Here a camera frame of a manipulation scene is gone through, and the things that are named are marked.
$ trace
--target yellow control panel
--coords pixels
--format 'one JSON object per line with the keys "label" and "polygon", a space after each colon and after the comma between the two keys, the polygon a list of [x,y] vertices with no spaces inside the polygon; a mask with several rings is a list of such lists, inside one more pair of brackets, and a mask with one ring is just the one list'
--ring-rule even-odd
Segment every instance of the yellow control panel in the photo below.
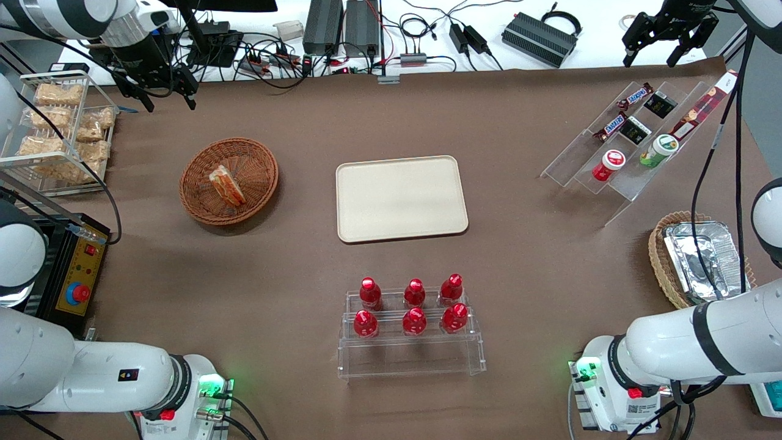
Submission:
{"label": "yellow control panel", "polygon": [[[108,240],[108,236],[89,225],[85,226],[92,232]],[[98,268],[106,251],[105,244],[98,244],[79,238],[70,259],[68,270],[57,297],[56,310],[84,316],[92,299],[92,289],[98,279]]]}

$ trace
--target power supply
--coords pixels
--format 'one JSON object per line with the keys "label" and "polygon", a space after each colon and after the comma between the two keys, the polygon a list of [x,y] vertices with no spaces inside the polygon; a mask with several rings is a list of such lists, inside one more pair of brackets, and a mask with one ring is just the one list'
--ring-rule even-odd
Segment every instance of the power supply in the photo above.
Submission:
{"label": "power supply", "polygon": [[342,20],[342,0],[312,0],[304,28],[304,52],[314,55],[336,52]]}
{"label": "power supply", "polygon": [[502,32],[505,44],[557,68],[576,47],[577,39],[523,13],[518,13]]}
{"label": "power supply", "polygon": [[373,9],[378,11],[378,0],[347,0],[345,42],[351,43],[345,45],[348,56],[376,56],[380,53],[380,23]]}

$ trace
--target black computer monitor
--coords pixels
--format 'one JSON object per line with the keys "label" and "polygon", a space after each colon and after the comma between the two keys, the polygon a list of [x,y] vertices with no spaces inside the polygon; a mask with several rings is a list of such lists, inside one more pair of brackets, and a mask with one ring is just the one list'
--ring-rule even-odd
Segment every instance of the black computer monitor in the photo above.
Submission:
{"label": "black computer monitor", "polygon": [[[176,0],[160,0],[169,8],[176,8]],[[276,13],[274,0],[189,0],[190,6],[202,11],[225,11],[233,13]]]}

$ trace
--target brown table mat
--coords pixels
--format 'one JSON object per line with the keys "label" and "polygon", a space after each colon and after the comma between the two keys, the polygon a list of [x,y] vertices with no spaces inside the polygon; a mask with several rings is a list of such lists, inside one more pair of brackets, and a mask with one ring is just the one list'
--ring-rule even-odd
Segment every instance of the brown table mat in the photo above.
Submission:
{"label": "brown table mat", "polygon": [[[630,81],[688,89],[713,83],[724,70],[722,60],[706,60],[674,69],[421,74],[383,86],[367,75],[342,75],[282,94],[260,82],[202,85],[196,111],[178,96],[157,99],[153,114],[119,120],[107,182],[125,235],[109,250],[95,295],[99,334],[205,355],[236,379],[236,395],[272,440],[565,439],[567,361],[593,337],[673,310],[652,273],[647,236],[662,216],[689,208],[722,107],[607,228],[617,200],[538,176]],[[734,133],[731,123],[699,204],[730,225]],[[179,176],[201,148],[232,136],[274,152],[278,194],[248,225],[205,229],[179,203]],[[749,207],[769,172],[751,136],[744,139]],[[466,233],[339,241],[338,165],[437,154],[459,162]],[[68,206],[114,225],[105,195]],[[778,272],[748,215],[745,230],[752,267],[767,283]],[[346,290],[363,276],[390,288],[414,276],[432,285],[452,272],[464,276],[478,313],[487,372],[350,385],[337,377]],[[698,401],[692,438],[778,438],[782,422],[751,407],[744,388],[723,387]],[[68,439],[135,438],[117,414],[36,420]],[[664,422],[653,438],[667,438]],[[581,431],[577,415],[574,424],[579,439],[624,438]],[[0,429],[4,438],[43,438],[15,418],[0,418]]]}

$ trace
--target wicker basket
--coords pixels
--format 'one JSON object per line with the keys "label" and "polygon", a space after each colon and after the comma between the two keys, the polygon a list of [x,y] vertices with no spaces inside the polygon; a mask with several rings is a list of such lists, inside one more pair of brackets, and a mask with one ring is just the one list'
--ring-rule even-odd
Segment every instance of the wicker basket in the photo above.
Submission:
{"label": "wicker basket", "polygon": [[[233,207],[212,186],[209,174],[224,165],[245,195],[247,203]],[[201,150],[179,179],[179,197],[193,218],[207,225],[225,226],[255,215],[277,188],[279,170],[268,148],[252,139],[230,138]]]}
{"label": "wicker basket", "polygon": [[[707,222],[712,218],[703,215],[695,214],[696,222]],[[654,230],[649,235],[649,260],[651,261],[651,267],[655,270],[655,276],[657,282],[660,283],[662,293],[668,298],[676,308],[691,307],[692,304],[687,300],[687,295],[683,292],[680,284],[679,277],[676,275],[676,269],[673,267],[668,256],[668,248],[665,247],[665,242],[662,240],[662,230],[673,223],[689,222],[689,211],[678,211],[668,214],[660,220],[655,226]],[[747,279],[749,280],[752,288],[757,287],[755,284],[755,274],[752,273],[752,269],[749,267],[749,261],[744,262],[747,271]]]}

